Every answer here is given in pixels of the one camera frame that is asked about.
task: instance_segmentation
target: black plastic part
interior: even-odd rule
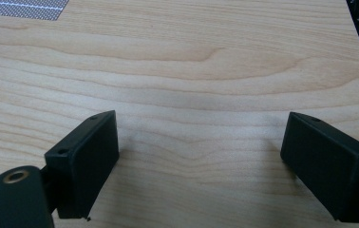
[[[359,222],[359,142],[314,117],[290,113],[281,148],[334,219]]]
[[[0,227],[53,227],[37,167],[21,166],[0,175]]]
[[[119,156],[115,111],[88,118],[45,154],[43,174],[57,186],[47,195],[59,199],[61,219],[88,217]]]
[[[58,179],[49,174],[47,166],[41,169],[41,176],[43,178],[43,185],[46,191],[48,211],[52,213],[61,201]]]

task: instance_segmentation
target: black plastic bracket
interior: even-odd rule
[[[292,112],[281,158],[334,219],[359,222],[359,142],[314,117]]]
[[[39,170],[21,166],[0,175],[0,227],[53,227],[87,218],[120,157],[115,111],[92,116],[46,154]]]

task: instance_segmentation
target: wooden table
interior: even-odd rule
[[[70,0],[0,16],[0,173],[117,111],[121,158],[57,227],[359,227],[281,161],[290,111],[359,140],[359,39],[345,0]]]

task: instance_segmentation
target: perforated metal sheet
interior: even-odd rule
[[[68,0],[0,0],[0,15],[56,20]]]

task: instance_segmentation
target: wood grain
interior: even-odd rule
[[[117,111],[121,158],[91,221],[57,227],[359,227],[279,157],[290,111],[359,140],[359,40],[344,0],[71,0],[0,16],[0,173]]]

